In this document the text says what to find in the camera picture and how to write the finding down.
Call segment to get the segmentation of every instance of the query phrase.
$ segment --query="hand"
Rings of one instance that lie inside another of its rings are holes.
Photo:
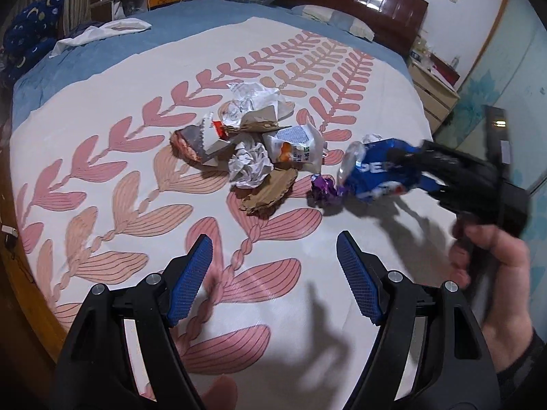
[[[207,410],[235,410],[237,403],[236,382],[228,376],[220,376],[201,396]]]
[[[482,326],[496,372],[513,364],[527,349],[532,336],[529,312],[530,253],[526,244],[495,225],[466,224],[456,221],[452,234],[466,235],[475,245],[490,249],[500,266],[492,297],[492,307]],[[449,251],[450,279],[461,288],[469,285],[470,258],[458,242]]]

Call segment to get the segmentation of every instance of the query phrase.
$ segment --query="nightstand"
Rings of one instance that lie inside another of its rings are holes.
[[[459,95],[413,59],[409,59],[409,72],[434,133],[458,102]]]

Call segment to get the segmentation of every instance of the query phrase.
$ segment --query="blue bed sheet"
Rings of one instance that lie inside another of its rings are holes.
[[[293,15],[283,8],[224,0],[188,1],[140,14],[138,18],[152,25],[151,29],[145,32],[95,41],[67,50],[54,58],[45,57],[15,85],[13,129],[21,125],[31,111],[40,108],[65,86],[101,73],[130,55],[208,29],[241,23],[250,17],[276,20],[340,41],[387,62],[411,81],[404,60],[395,52],[377,43],[354,37],[333,26]]]

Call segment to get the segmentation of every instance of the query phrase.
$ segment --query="white cloth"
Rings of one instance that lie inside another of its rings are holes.
[[[68,47],[82,46],[92,41],[102,40],[117,35],[134,34],[150,29],[152,25],[138,18],[124,18],[103,24],[101,27],[89,26],[83,33],[74,38],[59,40],[49,58],[58,56]]]
[[[377,327],[359,312],[336,236],[348,230],[388,270],[438,286],[454,216],[419,190],[322,214],[308,205],[306,172],[267,222],[245,216],[226,172],[202,176],[169,145],[174,129],[232,99],[234,79],[279,87],[296,103],[287,124],[313,119],[329,142],[324,174],[336,175],[334,163],[367,133],[414,146],[431,140],[418,94],[400,72],[325,37],[250,18],[166,43],[70,84],[13,133],[12,186],[29,267],[69,325],[94,283],[136,285],[207,233],[212,266],[225,272],[207,284],[218,303],[205,313],[202,288],[190,317],[207,322],[187,327],[186,319],[177,328],[191,333],[193,358],[185,365],[198,392],[214,379],[203,373],[230,372],[239,410],[340,410]],[[144,392],[137,337],[126,334]],[[412,386],[413,363],[410,357],[400,393]]]

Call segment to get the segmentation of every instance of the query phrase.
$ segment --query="silver bolt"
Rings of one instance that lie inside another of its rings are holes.
[[[148,285],[156,285],[161,281],[161,276],[158,273],[152,273],[146,276],[146,283]]]
[[[452,281],[445,282],[445,288],[452,293],[458,291],[458,285]]]
[[[403,275],[398,271],[390,271],[389,273],[387,273],[387,278],[391,282],[401,282],[403,280]]]
[[[95,284],[93,287],[91,287],[91,292],[94,295],[99,295],[105,290],[105,286],[103,284]]]

